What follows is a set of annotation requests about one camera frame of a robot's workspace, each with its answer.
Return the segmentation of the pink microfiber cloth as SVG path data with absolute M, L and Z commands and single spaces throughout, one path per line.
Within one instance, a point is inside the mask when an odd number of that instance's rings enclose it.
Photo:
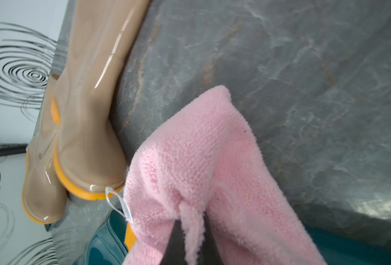
M 126 265 L 160 264 L 175 222 L 189 265 L 201 259 L 208 230 L 226 265 L 325 263 L 224 86 L 201 94 L 142 143 L 123 199 L 137 238 Z

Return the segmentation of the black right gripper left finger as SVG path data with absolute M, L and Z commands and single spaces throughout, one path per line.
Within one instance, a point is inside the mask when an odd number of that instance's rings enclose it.
M 180 220 L 175 220 L 160 265 L 187 265 L 185 255 L 185 240 L 182 223 Z

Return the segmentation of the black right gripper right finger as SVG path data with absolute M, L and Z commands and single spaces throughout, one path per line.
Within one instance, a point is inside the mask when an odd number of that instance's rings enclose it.
M 207 215 L 204 216 L 204 241 L 200 249 L 200 265 L 223 265 Z

